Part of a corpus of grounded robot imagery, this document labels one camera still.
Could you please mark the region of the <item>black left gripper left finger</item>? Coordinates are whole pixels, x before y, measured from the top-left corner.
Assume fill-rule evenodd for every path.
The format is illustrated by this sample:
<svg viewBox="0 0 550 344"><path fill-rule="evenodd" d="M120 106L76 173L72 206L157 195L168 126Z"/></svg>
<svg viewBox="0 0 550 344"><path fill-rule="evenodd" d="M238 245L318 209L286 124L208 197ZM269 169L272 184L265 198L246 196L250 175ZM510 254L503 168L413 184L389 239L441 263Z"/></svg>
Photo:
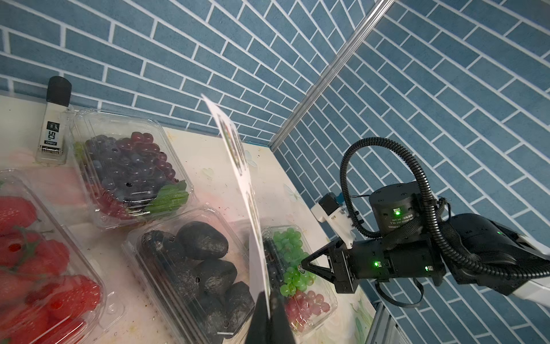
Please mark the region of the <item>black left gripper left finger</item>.
<svg viewBox="0 0 550 344"><path fill-rule="evenodd" d="M265 292L260 292L249 330L246 335L245 344L268 344L270 325L269 298Z"/></svg>

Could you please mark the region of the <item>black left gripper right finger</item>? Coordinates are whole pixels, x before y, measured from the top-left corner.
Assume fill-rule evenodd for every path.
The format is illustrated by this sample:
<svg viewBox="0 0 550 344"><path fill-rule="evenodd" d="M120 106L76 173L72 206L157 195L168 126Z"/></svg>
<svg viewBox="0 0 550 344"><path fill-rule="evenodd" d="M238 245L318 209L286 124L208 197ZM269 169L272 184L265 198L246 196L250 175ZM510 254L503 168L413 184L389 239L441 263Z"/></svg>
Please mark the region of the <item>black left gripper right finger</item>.
<svg viewBox="0 0 550 344"><path fill-rule="evenodd" d="M280 296L271 296L269 301L271 317L269 321L269 342L272 344L295 344L289 324L284 300Z"/></svg>

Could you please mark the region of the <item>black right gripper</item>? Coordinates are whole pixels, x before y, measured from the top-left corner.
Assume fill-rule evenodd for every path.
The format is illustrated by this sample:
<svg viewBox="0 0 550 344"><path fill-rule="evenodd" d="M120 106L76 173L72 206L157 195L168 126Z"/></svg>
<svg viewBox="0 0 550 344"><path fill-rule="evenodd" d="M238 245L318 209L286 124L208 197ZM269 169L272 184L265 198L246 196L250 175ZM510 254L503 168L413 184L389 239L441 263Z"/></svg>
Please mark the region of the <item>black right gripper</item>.
<svg viewBox="0 0 550 344"><path fill-rule="evenodd" d="M431 241L383 249L380 240L355 242L349 249L342 240L332 240L304 258L304 270L334 284L340 294L352 294L361 280L431 278L443 281L445 265Z"/></svg>

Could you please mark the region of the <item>white fruit sticker sheet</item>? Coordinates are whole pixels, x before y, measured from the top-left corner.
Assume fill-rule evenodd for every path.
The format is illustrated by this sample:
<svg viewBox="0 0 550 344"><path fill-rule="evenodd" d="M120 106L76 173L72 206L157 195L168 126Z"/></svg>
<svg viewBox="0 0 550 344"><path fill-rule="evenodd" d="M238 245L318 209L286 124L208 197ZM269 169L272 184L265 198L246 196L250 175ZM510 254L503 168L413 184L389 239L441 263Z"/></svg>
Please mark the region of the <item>white fruit sticker sheet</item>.
<svg viewBox="0 0 550 344"><path fill-rule="evenodd" d="M260 216L258 206L256 204L255 192L252 185L252 178L250 174L249 164L246 161L245 149L240 139L236 125L227 116L226 113L212 100L208 99L204 94L201 95L202 100L206 103L210 114L213 116L215 123L219 129L221 138L226 147L226 151L229 155L232 165L233 173L236 176L239 190L243 198L247 213L249 215L249 221L251 223L250 230L250 243L253 249L253 274L254 282L260 283L259 293L264 293L264 300L266 302L267 311L266 316L271 319L270 310L270 284L269 275L267 272L267 263L264 256L264 244L262 238L262 227L260 223Z"/></svg>

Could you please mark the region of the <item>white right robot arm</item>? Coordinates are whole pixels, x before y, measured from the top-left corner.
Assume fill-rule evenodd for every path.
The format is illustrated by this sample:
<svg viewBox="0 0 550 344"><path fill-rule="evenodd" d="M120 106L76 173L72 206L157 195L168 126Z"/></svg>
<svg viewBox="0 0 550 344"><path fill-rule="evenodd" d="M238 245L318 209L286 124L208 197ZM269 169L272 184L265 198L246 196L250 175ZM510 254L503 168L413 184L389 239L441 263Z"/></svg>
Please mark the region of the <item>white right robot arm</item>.
<svg viewBox="0 0 550 344"><path fill-rule="evenodd" d="M419 278L439 286L447 272L459 285L487 287L502 295L514 295L549 306L549 278L506 279L461 267L443 255L423 228L421 193L417 183L384 186L370 195L381 238L355 240L352 221L333 193L325 195L312 212L338 233L333 240L304 258L302 269L332 283L337 292L352 294L360 280L374 280L379 295L401 308L420 304L399 302L386 295L380 285L391 279L410 278L420 293ZM498 268L533 268L549 265L549 248L519 235L508 227L478 214L450 216L439 223L443 236L463 255Z"/></svg>

